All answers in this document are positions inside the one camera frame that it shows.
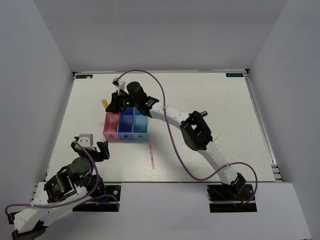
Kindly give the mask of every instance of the white wall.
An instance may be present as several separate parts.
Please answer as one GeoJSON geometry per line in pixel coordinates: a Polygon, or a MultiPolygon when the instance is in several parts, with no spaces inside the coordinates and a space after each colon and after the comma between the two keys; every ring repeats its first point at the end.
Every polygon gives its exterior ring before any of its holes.
{"type": "Polygon", "coordinates": [[[286,0],[34,0],[71,70],[250,68],[286,0]]]}
{"type": "Polygon", "coordinates": [[[320,1],[289,0],[250,71],[285,180],[320,239],[320,1]]]}
{"type": "Polygon", "coordinates": [[[43,180],[72,86],[71,70],[32,0],[0,3],[0,73],[0,232],[10,240],[14,227],[4,208],[29,203],[43,180]]]}

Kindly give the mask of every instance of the small yellow object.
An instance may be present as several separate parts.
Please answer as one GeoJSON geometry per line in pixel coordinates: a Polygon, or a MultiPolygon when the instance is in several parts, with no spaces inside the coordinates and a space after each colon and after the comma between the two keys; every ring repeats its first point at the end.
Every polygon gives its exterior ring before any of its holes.
{"type": "Polygon", "coordinates": [[[219,137],[220,137],[220,134],[218,134],[217,136],[215,136],[215,137],[213,138],[213,141],[215,142],[219,137]]]}
{"type": "Polygon", "coordinates": [[[104,108],[107,109],[107,107],[109,106],[107,100],[105,98],[102,98],[101,102],[102,102],[104,108]]]}

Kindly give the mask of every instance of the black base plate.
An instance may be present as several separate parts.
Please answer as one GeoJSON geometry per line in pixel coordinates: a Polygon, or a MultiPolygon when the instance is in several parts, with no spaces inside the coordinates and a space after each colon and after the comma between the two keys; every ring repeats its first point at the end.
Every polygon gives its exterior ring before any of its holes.
{"type": "MultiPolygon", "coordinates": [[[[120,185],[106,185],[106,193],[115,196],[118,202],[120,202],[121,186],[120,185]]],[[[117,212],[117,205],[113,198],[109,198],[106,202],[99,203],[102,199],[96,199],[94,201],[88,201],[86,203],[75,206],[73,212],[117,212]]]]}
{"type": "Polygon", "coordinates": [[[208,185],[210,213],[250,213],[257,212],[255,202],[241,205],[241,202],[246,202],[253,194],[254,190],[251,184],[246,184],[238,196],[230,192],[224,185],[215,184],[208,185]]]}

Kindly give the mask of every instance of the blue bin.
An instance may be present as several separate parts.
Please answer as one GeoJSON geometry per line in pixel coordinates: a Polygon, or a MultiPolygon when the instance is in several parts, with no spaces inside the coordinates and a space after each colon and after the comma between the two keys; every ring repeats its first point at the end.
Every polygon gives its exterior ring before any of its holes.
{"type": "Polygon", "coordinates": [[[134,115],[142,115],[136,107],[134,108],[134,115]]]}
{"type": "Polygon", "coordinates": [[[133,120],[133,139],[148,140],[148,117],[143,115],[135,115],[133,120]]]}
{"type": "Polygon", "coordinates": [[[119,127],[118,136],[121,140],[133,140],[134,136],[132,134],[134,124],[134,116],[120,113],[119,117],[119,127]]]}
{"type": "Polygon", "coordinates": [[[123,112],[120,114],[122,115],[133,115],[134,114],[135,107],[127,107],[123,112]]]}

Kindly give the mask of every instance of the white table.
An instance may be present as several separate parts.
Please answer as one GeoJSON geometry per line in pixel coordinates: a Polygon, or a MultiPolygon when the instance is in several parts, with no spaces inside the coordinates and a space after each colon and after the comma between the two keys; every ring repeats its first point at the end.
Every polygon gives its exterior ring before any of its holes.
{"type": "Polygon", "coordinates": [[[210,213],[205,183],[122,183],[119,212],[72,212],[39,240],[310,239],[291,183],[260,183],[257,212],[210,213]]]}
{"type": "MultiPolygon", "coordinates": [[[[102,134],[105,109],[101,99],[111,100],[117,90],[112,80],[119,73],[94,74],[93,78],[75,79],[61,129],[50,159],[47,179],[71,163],[78,155],[70,147],[75,136],[91,133],[94,142],[104,141],[102,134]]],[[[271,157],[263,140],[257,117],[243,77],[226,77],[225,73],[155,73],[163,85],[167,105],[191,113],[207,111],[204,119],[212,135],[220,134],[216,145],[229,162],[245,162],[257,172],[260,182],[274,181],[271,157]]],[[[123,77],[128,84],[138,81],[144,91],[161,102],[158,84],[147,74],[131,73],[123,77]]],[[[172,127],[173,136],[186,166],[197,177],[207,177],[211,166],[184,143],[179,129],[172,127]]],[[[148,121],[149,142],[152,144],[154,169],[148,143],[110,143],[110,159],[98,163],[105,182],[193,182],[180,165],[165,122],[148,121]]],[[[251,170],[234,166],[247,181],[254,181],[251,170]]],[[[217,176],[210,182],[219,182],[217,176]]]]}

